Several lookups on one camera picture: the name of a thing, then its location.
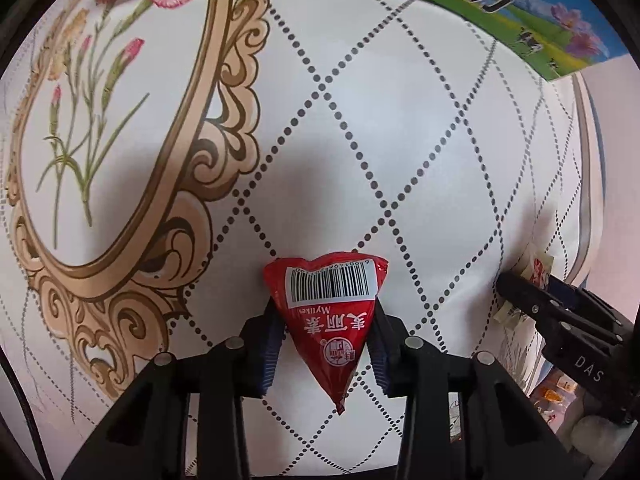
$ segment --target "circular logo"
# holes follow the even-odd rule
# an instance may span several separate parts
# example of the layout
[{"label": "circular logo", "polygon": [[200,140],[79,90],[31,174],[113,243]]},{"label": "circular logo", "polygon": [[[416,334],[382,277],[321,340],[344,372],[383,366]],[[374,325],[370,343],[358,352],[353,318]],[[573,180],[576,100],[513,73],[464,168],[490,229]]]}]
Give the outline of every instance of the circular logo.
[{"label": "circular logo", "polygon": [[324,358],[331,366],[344,366],[355,361],[356,352],[351,341],[343,337],[334,337],[324,345]]}]

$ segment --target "barcode number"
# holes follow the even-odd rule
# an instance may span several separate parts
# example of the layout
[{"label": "barcode number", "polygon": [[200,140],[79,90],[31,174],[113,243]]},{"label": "barcode number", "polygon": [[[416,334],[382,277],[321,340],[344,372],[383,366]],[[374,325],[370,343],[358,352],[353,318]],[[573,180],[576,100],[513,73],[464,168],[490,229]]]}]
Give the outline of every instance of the barcode number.
[{"label": "barcode number", "polygon": [[333,264],[311,272],[289,267],[285,286],[289,308],[373,300],[378,292],[376,268],[372,260]]}]

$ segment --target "yellow flower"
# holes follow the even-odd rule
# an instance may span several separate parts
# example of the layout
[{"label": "yellow flower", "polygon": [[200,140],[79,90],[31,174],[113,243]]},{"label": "yellow flower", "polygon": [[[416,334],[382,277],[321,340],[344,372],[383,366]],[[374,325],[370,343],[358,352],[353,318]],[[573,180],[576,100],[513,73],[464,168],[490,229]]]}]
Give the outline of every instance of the yellow flower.
[{"label": "yellow flower", "polygon": [[69,23],[65,30],[62,31],[60,39],[58,40],[58,46],[53,54],[53,60],[51,62],[51,69],[49,70],[49,81],[55,81],[65,71],[65,50],[66,46],[70,43],[71,47],[76,44],[76,41],[82,34],[84,26],[86,25],[86,17],[89,14],[87,9],[80,9],[75,15],[71,23]]}]

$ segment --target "black cable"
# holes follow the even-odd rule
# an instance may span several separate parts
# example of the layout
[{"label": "black cable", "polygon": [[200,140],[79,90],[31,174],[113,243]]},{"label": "black cable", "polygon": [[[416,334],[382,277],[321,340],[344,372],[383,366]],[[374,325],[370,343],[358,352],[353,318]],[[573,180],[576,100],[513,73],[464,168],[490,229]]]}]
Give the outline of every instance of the black cable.
[{"label": "black cable", "polygon": [[11,384],[12,388],[14,389],[14,393],[18,398],[18,402],[20,402],[20,407],[22,408],[22,412],[24,413],[24,419],[27,421],[27,427],[29,428],[29,433],[31,434],[33,447],[36,450],[36,455],[38,456],[38,461],[40,462],[40,468],[42,468],[42,474],[44,475],[45,480],[53,480],[53,473],[51,472],[51,468],[49,466],[47,453],[44,451],[44,446],[42,445],[40,432],[38,431],[38,426],[36,425],[36,419],[33,418],[33,412],[31,411],[29,401],[24,394],[22,386],[20,386],[20,381],[15,375],[14,369],[11,368],[9,359],[6,358],[2,347],[0,347],[0,366],[2,367],[2,371],[4,371],[6,378],[9,379],[9,384]]}]

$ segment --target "pink wall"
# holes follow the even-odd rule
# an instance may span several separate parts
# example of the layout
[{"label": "pink wall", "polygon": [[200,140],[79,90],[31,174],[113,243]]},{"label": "pink wall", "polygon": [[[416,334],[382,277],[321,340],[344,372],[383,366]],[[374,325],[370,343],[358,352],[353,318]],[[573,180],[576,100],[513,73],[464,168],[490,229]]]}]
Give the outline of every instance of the pink wall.
[{"label": "pink wall", "polygon": [[587,288],[634,320],[640,301],[640,70],[624,56],[582,75],[600,123],[606,171],[602,241]]}]

